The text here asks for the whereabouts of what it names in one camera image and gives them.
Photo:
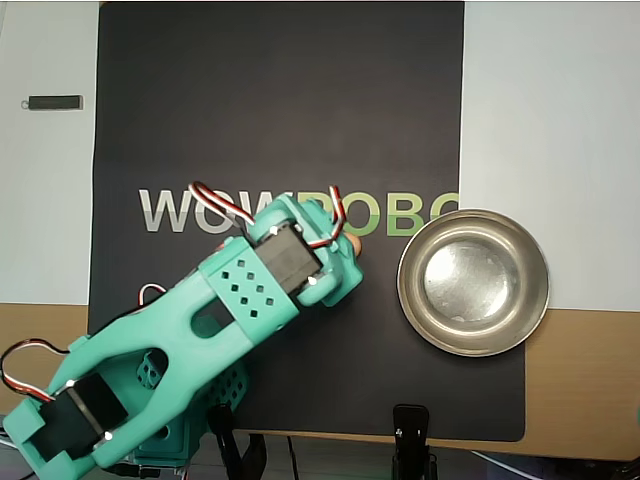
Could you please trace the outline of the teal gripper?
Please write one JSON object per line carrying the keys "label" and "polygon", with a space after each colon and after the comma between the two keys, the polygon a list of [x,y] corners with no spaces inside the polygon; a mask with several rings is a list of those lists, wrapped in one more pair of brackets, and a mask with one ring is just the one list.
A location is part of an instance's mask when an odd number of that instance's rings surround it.
{"label": "teal gripper", "polygon": [[329,246],[312,251],[319,264],[313,275],[316,283],[311,286],[311,304],[334,307],[352,292],[363,280],[358,264],[361,242],[357,237],[342,232]]}

